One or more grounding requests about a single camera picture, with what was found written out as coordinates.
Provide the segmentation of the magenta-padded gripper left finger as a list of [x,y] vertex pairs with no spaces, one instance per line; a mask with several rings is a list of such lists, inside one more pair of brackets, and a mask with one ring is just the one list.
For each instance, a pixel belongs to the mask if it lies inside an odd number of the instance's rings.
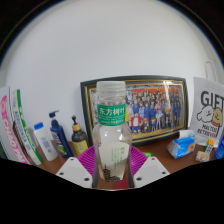
[[91,146],[78,157],[70,157],[56,175],[81,187],[95,188],[95,165],[95,150]]

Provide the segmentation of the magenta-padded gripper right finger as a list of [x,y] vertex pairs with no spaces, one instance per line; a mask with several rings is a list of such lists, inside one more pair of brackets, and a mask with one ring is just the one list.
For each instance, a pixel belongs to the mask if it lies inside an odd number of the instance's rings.
[[154,156],[147,157],[136,147],[131,148],[128,183],[140,188],[169,175],[169,171]]

